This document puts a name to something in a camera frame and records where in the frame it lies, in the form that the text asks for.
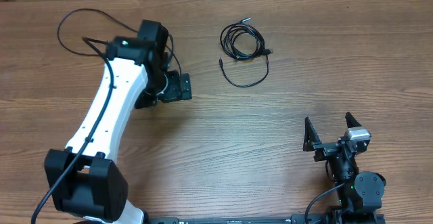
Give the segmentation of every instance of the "wood grain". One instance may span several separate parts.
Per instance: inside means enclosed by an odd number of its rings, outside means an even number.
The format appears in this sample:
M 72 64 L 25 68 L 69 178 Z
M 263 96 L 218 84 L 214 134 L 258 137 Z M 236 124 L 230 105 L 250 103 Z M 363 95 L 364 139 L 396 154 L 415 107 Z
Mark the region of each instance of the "wood grain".
M 80 7 L 136 28 L 161 21 L 191 75 L 191 101 L 133 111 L 122 138 L 129 199 L 151 216 L 303 212 L 331 187 L 324 163 L 302 151 L 304 117 L 332 141 L 351 111 L 373 134 L 357 162 L 387 179 L 387 223 L 433 222 L 433 0 L 101 0 L 0 3 L 0 223 L 29 222 L 47 191 L 48 149 L 66 145 L 99 86 L 100 59 L 68 53 L 55 38 Z M 219 33 L 246 17 L 275 52 L 268 78 L 238 89 L 219 56 L 238 83 L 260 78 L 264 60 L 233 62 Z M 69 47 L 89 51 L 84 35 L 133 36 L 92 13 L 62 28 Z M 335 203 L 328 197 L 312 212 Z M 73 219 L 50 201 L 39 222 Z

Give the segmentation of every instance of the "wooden table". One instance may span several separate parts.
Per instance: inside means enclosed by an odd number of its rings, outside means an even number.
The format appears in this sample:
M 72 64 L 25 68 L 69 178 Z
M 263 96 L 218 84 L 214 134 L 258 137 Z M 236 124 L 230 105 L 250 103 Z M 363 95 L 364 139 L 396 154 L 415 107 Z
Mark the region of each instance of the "wooden table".
M 193 99 L 132 112 L 119 167 L 129 200 L 153 217 L 270 217 L 304 212 L 332 186 L 325 163 L 302 151 L 304 117 L 323 141 L 351 111 L 369 129 L 362 171 L 387 179 L 388 223 L 432 223 L 433 0 L 99 0 L 0 3 L 0 223 L 29 223 L 47 191 L 43 160 L 73 136 L 99 86 L 99 58 L 68 53 L 55 37 L 80 7 L 138 28 L 158 20 L 175 38 Z M 221 50 L 228 24 L 250 24 L 274 49 L 235 63 Z M 65 43 L 135 34 L 94 13 L 71 16 Z M 248 37 L 242 44 L 248 45 Z M 323 212 L 336 196 L 314 205 Z M 51 200 L 39 223 L 72 223 Z

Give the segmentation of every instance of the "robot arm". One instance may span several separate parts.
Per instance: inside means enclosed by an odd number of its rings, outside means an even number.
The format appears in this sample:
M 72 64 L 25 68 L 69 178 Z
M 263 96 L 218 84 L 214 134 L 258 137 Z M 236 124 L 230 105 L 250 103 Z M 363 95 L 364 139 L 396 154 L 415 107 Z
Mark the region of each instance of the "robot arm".
M 170 59 L 164 53 L 167 38 L 168 31 L 161 23 L 144 20 L 138 38 L 116 37 L 108 45 L 106 57 L 114 73 L 111 99 L 85 151 L 53 191 L 57 210 L 100 223 L 142 224 L 148 220 L 145 212 L 127 200 L 128 183 L 116 161 L 120 138 L 133 107 L 191 99 L 189 75 L 168 71 Z M 78 131 L 65 150 L 50 150 L 45 158 L 50 187 L 83 146 L 109 86 L 106 66 L 99 90 Z

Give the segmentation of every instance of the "wooden tabletop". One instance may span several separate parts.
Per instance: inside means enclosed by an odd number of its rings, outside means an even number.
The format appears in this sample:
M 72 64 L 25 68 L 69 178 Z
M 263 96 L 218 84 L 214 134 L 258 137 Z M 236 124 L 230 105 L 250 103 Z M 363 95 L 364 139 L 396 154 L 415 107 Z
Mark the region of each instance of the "wooden tabletop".
M 373 137 L 357 156 L 385 176 L 387 223 L 433 222 L 433 0 L 98 0 L 0 3 L 0 223 L 29 223 L 48 190 L 43 160 L 74 135 L 99 87 L 99 58 L 68 53 L 55 32 L 71 10 L 92 7 L 138 28 L 160 21 L 175 39 L 193 99 L 132 111 L 118 166 L 129 200 L 152 217 L 276 217 L 304 212 L 332 186 L 325 163 L 302 151 L 304 118 L 335 141 L 352 112 Z M 250 17 L 264 58 L 234 62 L 222 29 Z M 62 28 L 81 36 L 135 36 L 80 13 Z M 239 41 L 249 49 L 251 38 Z M 336 195 L 313 206 L 323 212 Z M 39 223 L 73 223 L 50 200 Z

